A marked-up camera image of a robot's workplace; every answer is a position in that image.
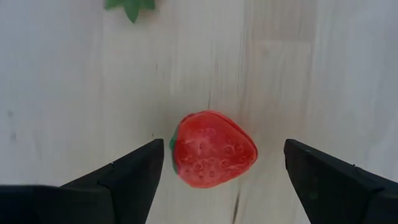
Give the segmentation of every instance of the wooden table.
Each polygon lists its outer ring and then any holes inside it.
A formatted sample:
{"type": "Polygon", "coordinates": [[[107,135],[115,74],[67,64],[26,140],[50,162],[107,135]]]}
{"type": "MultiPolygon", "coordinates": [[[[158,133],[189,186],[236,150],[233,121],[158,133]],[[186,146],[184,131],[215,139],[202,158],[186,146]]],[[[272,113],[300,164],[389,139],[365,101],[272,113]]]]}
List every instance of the wooden table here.
{"type": "Polygon", "coordinates": [[[295,138],[398,181],[398,1],[159,0],[132,25],[99,0],[0,0],[0,184],[61,185],[213,109],[254,139],[238,179],[164,171],[147,223],[308,223],[295,138]]]}

